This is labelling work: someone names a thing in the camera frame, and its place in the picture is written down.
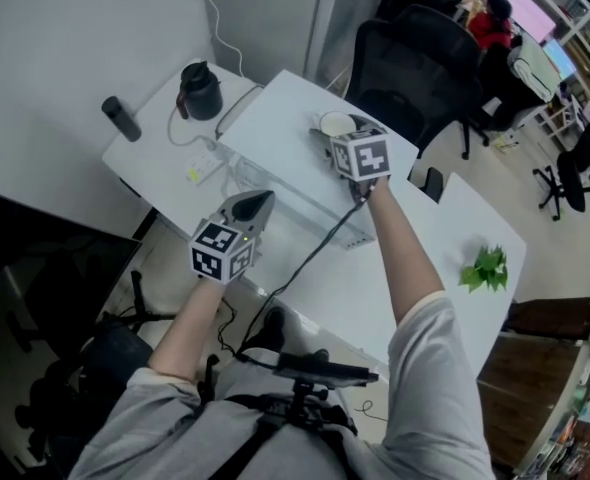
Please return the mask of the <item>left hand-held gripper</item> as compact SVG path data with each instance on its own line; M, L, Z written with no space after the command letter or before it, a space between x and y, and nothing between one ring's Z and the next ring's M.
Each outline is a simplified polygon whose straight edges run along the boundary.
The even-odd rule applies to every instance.
M274 204L271 190L228 197L221 208L200 222L189 241L192 271L222 285L243 275L255 263L260 235Z

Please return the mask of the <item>person's left forearm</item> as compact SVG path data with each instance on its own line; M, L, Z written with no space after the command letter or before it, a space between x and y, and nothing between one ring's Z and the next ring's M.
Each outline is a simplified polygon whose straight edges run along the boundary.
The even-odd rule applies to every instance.
M148 366L158 374L195 382L210 329L226 287L200 280L154 349Z

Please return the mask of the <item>person's right forearm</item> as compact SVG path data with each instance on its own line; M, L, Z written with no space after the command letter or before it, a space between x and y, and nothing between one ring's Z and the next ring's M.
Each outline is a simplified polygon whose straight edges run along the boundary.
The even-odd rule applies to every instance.
M400 325L416 306L444 286L387 178L378 179L367 201L384 263L395 322Z

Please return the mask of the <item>white power strip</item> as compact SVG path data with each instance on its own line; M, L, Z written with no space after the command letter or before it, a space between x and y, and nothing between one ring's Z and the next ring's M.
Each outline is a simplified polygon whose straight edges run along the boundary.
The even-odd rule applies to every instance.
M189 182L196 186L206 182L224 164L226 156L217 145L204 138L188 145L185 174Z

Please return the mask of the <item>black office chair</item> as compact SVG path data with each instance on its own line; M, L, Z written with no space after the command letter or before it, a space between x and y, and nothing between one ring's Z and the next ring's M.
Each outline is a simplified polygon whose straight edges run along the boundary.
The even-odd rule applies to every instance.
M453 19L421 5L356 34L345 100L416 146L422 155L451 123L481 103L481 50Z
M461 156L464 160L468 160L470 155L471 130L481 136L482 145L488 147L488 132L516 128L528 113L541 109L551 101L551 97L542 99L511 71L508 63L510 53L507 47L494 43L482 56L478 68L481 101L460 120L464 139Z
M590 174L588 184L583 183L582 175L590 167L590 123L585 126L577 143L570 151L559 154L556 169L548 165L544 169L534 169L532 174L539 177L548 187L545 199L538 205L543 210L550 201L554 203L552 220L558 222L561 218L560 201L565 199L569 207L578 212L586 210L586 195L590 194Z

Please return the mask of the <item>person's left black shoe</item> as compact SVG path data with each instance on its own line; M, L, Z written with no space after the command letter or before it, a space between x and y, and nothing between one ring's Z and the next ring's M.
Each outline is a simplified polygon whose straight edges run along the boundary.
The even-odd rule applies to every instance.
M284 325L284 310L272 308L265 316L262 328L242 345L240 353L255 348L280 353L285 344Z

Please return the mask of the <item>white table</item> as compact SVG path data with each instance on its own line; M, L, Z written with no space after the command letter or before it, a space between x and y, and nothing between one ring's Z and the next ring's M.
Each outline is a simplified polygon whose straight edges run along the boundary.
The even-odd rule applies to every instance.
M464 349L473 371L478 374L513 301L526 243L455 173L448 177L437 202L404 178L392 178L390 187L454 305ZM496 290L482 286L470 292L460 283L461 272L474 263L484 246L499 246L506 253L508 280Z
M180 77L172 74L137 112L141 138L117 138L104 163L147 203L184 234L192 235L226 197L243 190L233 177L231 161L218 141L264 88L216 68L223 110L215 119L183 120L175 102ZM199 186L185 174L188 145L204 138L225 154L225 164ZM394 329L390 301L376 241L346 250L333 244L343 224L324 237L302 228L276 210L259 246L259 261L246 274L253 285L378 360L387 355Z

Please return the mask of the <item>black kettle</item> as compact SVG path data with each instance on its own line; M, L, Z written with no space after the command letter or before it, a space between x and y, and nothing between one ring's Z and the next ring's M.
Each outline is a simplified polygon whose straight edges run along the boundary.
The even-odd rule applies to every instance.
M208 121L223 108L220 81L206 61L186 66L180 76L176 108L183 120Z

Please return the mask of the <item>black chair base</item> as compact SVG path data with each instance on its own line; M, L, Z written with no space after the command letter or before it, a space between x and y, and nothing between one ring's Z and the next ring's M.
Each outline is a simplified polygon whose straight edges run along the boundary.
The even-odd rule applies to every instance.
M135 335L138 335L142 327L146 324L172 321L175 318L173 314L149 311L146 307L142 290L142 274L137 270L132 270L130 277L133 288L132 304L118 313L104 311L97 321L98 325L110 326L119 324L127 327Z

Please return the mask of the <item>black thermos bottle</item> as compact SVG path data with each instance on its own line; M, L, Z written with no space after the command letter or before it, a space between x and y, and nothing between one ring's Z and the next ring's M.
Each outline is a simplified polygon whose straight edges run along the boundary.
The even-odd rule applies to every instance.
M101 110L129 142L136 142L141 138L139 125L116 96L106 98Z

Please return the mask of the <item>black chest-mounted device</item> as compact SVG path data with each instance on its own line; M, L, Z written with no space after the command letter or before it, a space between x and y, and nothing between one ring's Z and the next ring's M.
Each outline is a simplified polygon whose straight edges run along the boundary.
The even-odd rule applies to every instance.
M272 373L293 381L296 407L304 407L310 397L325 402L330 391L366 387L379 380L379 375L368 368L333 363L313 355L281 354Z

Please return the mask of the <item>green potted plant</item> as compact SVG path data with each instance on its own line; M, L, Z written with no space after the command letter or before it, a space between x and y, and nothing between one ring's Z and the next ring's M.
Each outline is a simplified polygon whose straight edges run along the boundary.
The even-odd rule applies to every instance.
M459 285L465 286L469 293L486 286L493 292L506 289L508 284L507 256L504 249L482 246L474 262L465 266L460 273Z

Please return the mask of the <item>black chest harness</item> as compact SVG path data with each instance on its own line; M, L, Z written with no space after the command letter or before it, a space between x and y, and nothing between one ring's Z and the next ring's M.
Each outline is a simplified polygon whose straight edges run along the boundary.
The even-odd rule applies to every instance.
M349 464L343 435L338 427L357 435L351 418L339 406L326 407L305 397L235 395L226 399L261 414L252 436L208 480L237 480L259 449L283 427L290 425L316 434L330 448L343 468L346 480L361 480Z

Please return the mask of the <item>blue computer monitor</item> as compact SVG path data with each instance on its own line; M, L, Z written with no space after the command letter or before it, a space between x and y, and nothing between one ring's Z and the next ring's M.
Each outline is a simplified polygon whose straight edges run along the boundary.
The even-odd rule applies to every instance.
M560 79L565 81L576 73L576 66L562 45L556 40L548 41L543 50L559 73Z

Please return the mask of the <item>person's grey shirt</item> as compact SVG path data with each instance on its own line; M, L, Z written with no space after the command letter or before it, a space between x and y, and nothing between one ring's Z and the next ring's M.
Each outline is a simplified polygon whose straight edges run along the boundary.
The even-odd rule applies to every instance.
M342 429L361 480L493 480L480 397L454 308L443 293L416 306L389 344L386 433L378 444ZM69 480L208 480L254 433L259 413L137 370ZM285 426L237 480L346 480L330 448Z

